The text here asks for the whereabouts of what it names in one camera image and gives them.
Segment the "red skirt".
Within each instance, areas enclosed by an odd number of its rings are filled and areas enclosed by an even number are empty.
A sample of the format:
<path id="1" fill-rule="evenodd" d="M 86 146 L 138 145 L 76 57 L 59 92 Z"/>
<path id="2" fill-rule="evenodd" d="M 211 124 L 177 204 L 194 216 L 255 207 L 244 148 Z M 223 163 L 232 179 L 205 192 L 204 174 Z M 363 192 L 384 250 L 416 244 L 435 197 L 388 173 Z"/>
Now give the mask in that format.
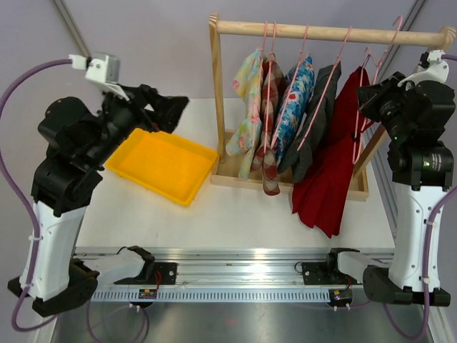
<path id="1" fill-rule="evenodd" d="M 340 233 L 348 189 L 353 176 L 353 156 L 368 127 L 358 112 L 357 88 L 368 86 L 365 68 L 358 67 L 336 99 L 328 133 L 314 153 L 304 179 L 293 186 L 292 212 L 309 228 L 319 228 L 329 239 Z"/>

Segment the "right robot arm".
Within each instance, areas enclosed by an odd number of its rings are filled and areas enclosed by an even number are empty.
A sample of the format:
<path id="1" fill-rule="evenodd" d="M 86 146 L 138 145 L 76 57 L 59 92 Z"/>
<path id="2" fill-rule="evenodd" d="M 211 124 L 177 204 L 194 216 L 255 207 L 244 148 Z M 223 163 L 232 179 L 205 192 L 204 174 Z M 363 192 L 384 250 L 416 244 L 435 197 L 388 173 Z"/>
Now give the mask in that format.
<path id="1" fill-rule="evenodd" d="M 396 186 L 398 219 L 393 260 L 377 262 L 355 249 L 334 248 L 324 274 L 340 283 L 362 283 L 368 299 L 384 304 L 447 307 L 437 256 L 441 216 L 450 195 L 453 154 L 440 140 L 456 109 L 455 92 L 431 76 L 396 72 L 357 90 L 358 109 L 391 138 L 388 164 Z"/>

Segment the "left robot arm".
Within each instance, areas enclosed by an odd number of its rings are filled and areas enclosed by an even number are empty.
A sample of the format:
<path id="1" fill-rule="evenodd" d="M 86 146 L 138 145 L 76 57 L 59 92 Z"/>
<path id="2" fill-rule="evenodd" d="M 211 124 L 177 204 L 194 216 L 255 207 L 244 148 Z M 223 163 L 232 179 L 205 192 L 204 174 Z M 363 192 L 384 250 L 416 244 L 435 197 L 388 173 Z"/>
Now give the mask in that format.
<path id="1" fill-rule="evenodd" d="M 81 307 L 105 284 L 146 284 L 154 278 L 155 258 L 138 246 L 83 262 L 74 247 L 104 164 L 136 129 L 172 133 L 189 103 L 187 96 L 163 96 L 142 84 L 126 87 L 126 98 L 104 95 L 91 113 L 82 100 L 53 102 L 38 130 L 48 148 L 31 188 L 39 232 L 32 236 L 23 275 L 9 290 L 31 297 L 33 310 L 50 317 Z"/>

